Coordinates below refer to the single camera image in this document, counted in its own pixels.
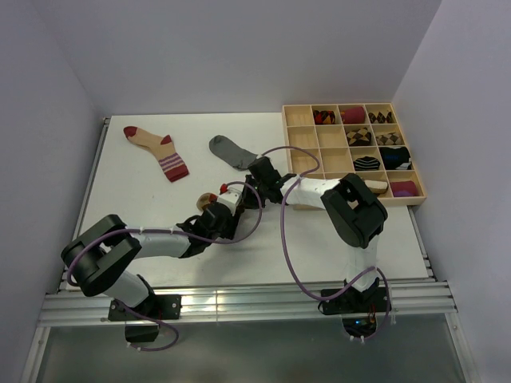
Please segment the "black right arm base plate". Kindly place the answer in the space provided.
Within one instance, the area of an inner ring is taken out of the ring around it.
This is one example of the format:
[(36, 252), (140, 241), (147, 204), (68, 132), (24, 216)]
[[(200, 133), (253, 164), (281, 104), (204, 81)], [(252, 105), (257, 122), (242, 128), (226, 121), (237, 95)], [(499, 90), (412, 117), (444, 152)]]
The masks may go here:
[(364, 292), (351, 287), (336, 299), (318, 304), (319, 312), (326, 316), (356, 314), (356, 317), (344, 318), (342, 322), (346, 333), (360, 341), (377, 332), (377, 314), (385, 314), (388, 318), (391, 309), (386, 288), (378, 286), (372, 286)]

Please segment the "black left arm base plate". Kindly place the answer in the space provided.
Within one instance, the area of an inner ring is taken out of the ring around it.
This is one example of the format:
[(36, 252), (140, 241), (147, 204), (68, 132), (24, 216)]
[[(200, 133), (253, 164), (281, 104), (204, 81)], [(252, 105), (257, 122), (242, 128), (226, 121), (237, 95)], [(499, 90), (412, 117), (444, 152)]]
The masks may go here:
[[(108, 321), (125, 323), (125, 340), (133, 348), (144, 351), (159, 351), (170, 348), (179, 340), (177, 328), (165, 320), (180, 318), (181, 296), (179, 294), (150, 294), (140, 305), (130, 308), (113, 299), (110, 303)], [(174, 338), (168, 345), (150, 347), (159, 335), (167, 330)]]

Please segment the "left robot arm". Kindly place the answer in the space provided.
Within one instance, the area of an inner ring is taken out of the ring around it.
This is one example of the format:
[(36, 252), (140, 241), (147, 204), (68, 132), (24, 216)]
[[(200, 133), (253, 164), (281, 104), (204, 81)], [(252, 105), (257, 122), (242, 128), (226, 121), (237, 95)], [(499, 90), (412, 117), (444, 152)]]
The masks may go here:
[(128, 272), (128, 265), (136, 258), (191, 258), (210, 246), (202, 238), (232, 240), (243, 212), (242, 207), (232, 211), (214, 201), (201, 215), (174, 226), (172, 234), (160, 229), (154, 234), (127, 232), (121, 218), (110, 214), (68, 244), (61, 259), (85, 296), (108, 295), (136, 318), (147, 318), (156, 308), (153, 289), (143, 277)]

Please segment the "tan orange argyle sock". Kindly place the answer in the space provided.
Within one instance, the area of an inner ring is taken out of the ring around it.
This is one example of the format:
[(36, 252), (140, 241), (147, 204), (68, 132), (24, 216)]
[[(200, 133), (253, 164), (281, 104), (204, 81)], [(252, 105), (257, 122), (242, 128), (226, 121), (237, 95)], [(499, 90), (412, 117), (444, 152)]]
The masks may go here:
[(199, 197), (196, 201), (196, 207), (199, 211), (204, 211), (207, 206), (217, 200), (218, 196), (214, 193), (207, 192)]

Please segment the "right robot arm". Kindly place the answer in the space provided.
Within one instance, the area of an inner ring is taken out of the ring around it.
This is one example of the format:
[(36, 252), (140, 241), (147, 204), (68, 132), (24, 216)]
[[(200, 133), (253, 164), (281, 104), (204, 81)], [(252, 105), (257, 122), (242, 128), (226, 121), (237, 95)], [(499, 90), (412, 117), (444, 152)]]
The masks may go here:
[[(281, 176), (266, 156), (249, 164), (248, 171), (263, 197), (281, 205), (279, 224), (283, 255), (299, 289), (319, 302), (332, 301), (345, 294), (347, 305), (352, 310), (365, 310), (372, 303), (373, 290), (378, 288), (378, 284), (384, 282), (385, 286), (388, 285), (386, 277), (376, 266), (378, 239), (388, 213), (365, 181), (354, 173), (337, 180), (310, 179), (291, 173)], [(324, 210), (336, 233), (347, 245), (347, 279), (341, 290), (323, 297), (313, 294), (299, 280), (287, 249), (285, 213), (290, 205)]]

